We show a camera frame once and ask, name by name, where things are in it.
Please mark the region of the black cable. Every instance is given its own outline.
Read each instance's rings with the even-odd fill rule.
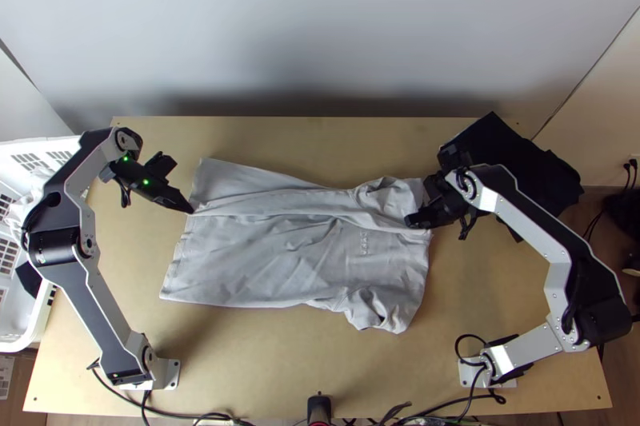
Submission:
[[[223,420],[223,421],[235,421],[239,423],[241,426],[254,426],[254,424],[250,423],[246,420],[240,420],[238,418],[234,418],[228,414],[222,412],[207,412],[205,414],[191,414],[186,412],[167,412],[161,409],[153,408],[151,406],[147,406],[146,403],[138,403],[136,400],[132,400],[127,396],[123,396],[115,389],[111,388],[96,372],[95,369],[98,366],[98,360],[94,361],[90,364],[87,369],[89,369],[93,374],[96,380],[111,394],[117,396],[123,401],[126,401],[137,408],[143,409],[145,412],[152,412],[153,414],[157,414],[158,416],[164,416],[165,418],[175,418],[178,420]]]
[[[390,420],[395,415],[397,415],[400,411],[402,411],[404,408],[408,408],[409,406],[411,406],[411,401],[407,401],[406,403],[397,404],[396,406],[393,406],[389,411],[386,412],[386,414],[382,417],[382,419],[378,423],[376,423],[376,425],[385,426],[388,420]]]
[[[151,396],[151,391],[147,390],[142,394],[142,403],[140,404],[140,416],[142,416],[142,422],[145,426],[150,426],[149,420],[146,418],[146,402],[149,400],[149,396]]]
[[[448,406],[453,406],[454,404],[464,403],[469,399],[475,400],[484,400],[484,399],[493,399],[498,404],[505,404],[506,398],[504,396],[500,396],[496,394],[493,388],[489,388],[489,394],[478,394],[477,396],[464,396],[463,398],[458,398],[456,400],[447,401],[445,403],[438,404],[437,406],[433,406],[432,408],[425,409],[424,411],[420,411],[417,414],[410,416],[411,418],[421,417],[421,416],[431,416],[434,412],[439,409],[447,408]],[[398,424],[404,424],[408,421],[409,418],[403,418],[398,421]]]
[[[638,160],[636,160],[635,158],[631,158],[629,160],[629,164],[634,167],[634,180],[631,183],[631,188],[630,188],[630,189],[633,189],[635,188],[635,181],[638,179]]]
[[[629,180],[631,179],[631,163],[625,163],[622,166],[622,168],[624,168],[626,171],[626,183],[622,191],[626,191],[626,189],[629,188]]]
[[[465,360],[462,357],[460,351],[458,350],[458,347],[460,346],[460,341],[465,340],[466,338],[474,338],[475,340],[480,341],[482,343],[482,346],[486,346],[486,341],[484,341],[480,336],[476,336],[474,334],[461,334],[460,336],[458,336],[458,339],[454,343],[455,355],[458,357],[458,360],[461,363],[467,364],[469,366],[486,366],[484,363],[474,363],[472,361]]]
[[[123,208],[131,206],[131,188],[127,188],[118,177],[115,177],[114,181],[120,186],[120,206]]]
[[[466,402],[466,406],[464,411],[462,411],[462,413],[460,414],[460,416],[458,416],[455,420],[459,423],[460,421],[462,421],[462,419],[466,416],[466,414],[469,412],[469,409],[471,408],[471,402],[474,400],[474,390],[475,390],[475,385],[476,383],[478,383],[478,378],[480,377],[480,375],[485,371],[485,369],[487,369],[486,364],[484,364],[479,370],[478,372],[475,373],[475,377],[474,380],[471,383],[471,391],[469,391],[469,399]]]
[[[629,188],[629,181],[631,179],[631,166],[634,167],[634,181],[633,183],[631,183],[631,189],[635,187],[635,182],[638,178],[638,162],[633,158],[631,159],[631,161],[624,164],[624,169],[626,171],[626,183],[625,187],[622,189],[623,192],[627,191],[627,189]],[[602,217],[604,212],[604,209],[601,209],[600,213],[594,216],[589,225],[586,227],[585,232],[582,234],[582,237],[585,238],[588,243],[591,242],[591,236],[594,234],[595,227],[598,224],[598,221],[600,221],[600,218]]]

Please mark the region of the white panel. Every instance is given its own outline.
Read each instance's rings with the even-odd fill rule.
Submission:
[[[545,117],[639,2],[0,0],[0,35],[79,125],[257,90],[495,100]]]
[[[70,134],[51,105],[0,50],[0,141]]]

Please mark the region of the white t-shirt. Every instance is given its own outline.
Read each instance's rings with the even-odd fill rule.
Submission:
[[[404,216],[419,178],[331,189],[203,159],[160,297],[239,308],[307,304],[356,328],[404,331],[422,302],[431,231]]]

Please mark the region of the wooden tabletop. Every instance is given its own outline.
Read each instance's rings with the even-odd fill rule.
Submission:
[[[178,162],[170,183],[188,196],[200,157],[349,188],[382,175],[423,177],[438,147],[469,118],[120,117],[142,135],[141,161],[158,150]],[[160,356],[182,360],[180,384],[151,403],[174,412],[229,411],[248,418],[303,418],[308,396],[331,395],[336,417],[376,417],[410,400],[416,412],[468,394],[458,383],[454,341],[465,332],[494,340],[523,333],[548,313],[547,263],[504,225],[484,217],[467,241],[458,225],[436,230],[422,306],[400,335],[357,331],[342,314],[301,305],[228,309],[161,301],[158,293],[185,216],[134,195],[120,208],[116,185],[95,182],[100,269],[131,328]],[[477,352],[469,344],[463,353]],[[56,296],[25,410],[136,416],[85,370],[97,346],[66,298]],[[471,414],[548,412],[611,406],[591,349],[539,361],[502,391],[503,406],[478,400]],[[458,414],[461,405],[442,411]]]

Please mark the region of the white plastic crate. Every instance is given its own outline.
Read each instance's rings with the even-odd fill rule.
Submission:
[[[78,148],[78,137],[0,142],[0,352],[40,341],[55,294],[44,280],[35,299],[22,287],[15,269],[26,254],[2,220],[10,203],[30,192],[34,170],[53,175]]]

